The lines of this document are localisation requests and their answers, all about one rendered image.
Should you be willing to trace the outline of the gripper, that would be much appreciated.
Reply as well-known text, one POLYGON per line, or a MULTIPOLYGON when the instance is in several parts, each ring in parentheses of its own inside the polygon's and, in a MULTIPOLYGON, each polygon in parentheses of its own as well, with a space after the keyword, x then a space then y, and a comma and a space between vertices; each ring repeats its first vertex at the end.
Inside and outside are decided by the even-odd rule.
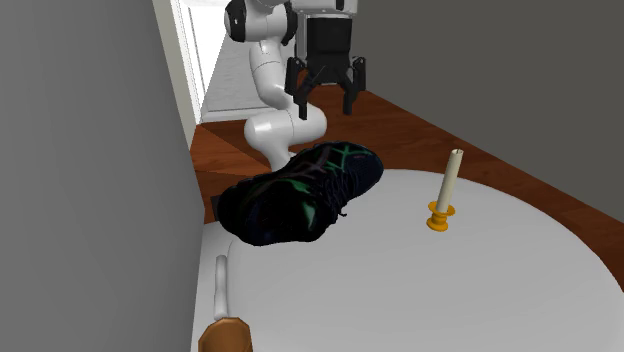
POLYGON ((343 89, 343 113, 352 114, 352 106, 366 90, 366 59, 350 60, 351 18, 309 17, 306 21, 306 63, 289 57, 284 91, 298 107, 298 117, 307 119, 308 95, 319 84, 338 83, 343 89))

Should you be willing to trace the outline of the black shoe with green stripes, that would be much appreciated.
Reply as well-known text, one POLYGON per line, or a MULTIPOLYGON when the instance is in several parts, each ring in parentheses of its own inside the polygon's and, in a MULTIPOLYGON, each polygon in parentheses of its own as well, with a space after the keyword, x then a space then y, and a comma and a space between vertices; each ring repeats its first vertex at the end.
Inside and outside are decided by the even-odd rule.
POLYGON ((225 230, 253 246, 313 242, 383 172, 381 159, 368 148, 323 142, 300 151, 275 172, 226 189, 218 199, 217 217, 225 230))

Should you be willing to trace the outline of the white candle in yellow holder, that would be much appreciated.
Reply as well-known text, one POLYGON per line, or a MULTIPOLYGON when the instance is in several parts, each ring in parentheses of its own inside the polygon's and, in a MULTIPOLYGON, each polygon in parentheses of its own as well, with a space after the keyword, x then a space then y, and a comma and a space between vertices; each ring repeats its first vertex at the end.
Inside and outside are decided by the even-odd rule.
POLYGON ((438 198, 436 201, 432 201, 428 204, 431 215, 427 219, 426 224, 433 231, 446 231, 448 229, 448 218, 456 213, 450 201, 458 178, 463 155, 464 151, 461 149, 453 149, 450 152, 438 198))

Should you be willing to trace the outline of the white door frame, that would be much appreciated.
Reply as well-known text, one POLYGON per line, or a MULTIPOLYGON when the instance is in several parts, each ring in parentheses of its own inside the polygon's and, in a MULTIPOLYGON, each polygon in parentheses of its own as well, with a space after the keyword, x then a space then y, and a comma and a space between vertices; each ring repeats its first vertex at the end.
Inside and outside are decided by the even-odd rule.
POLYGON ((188 148, 201 123, 200 102, 187 43, 181 0, 152 0, 188 148))

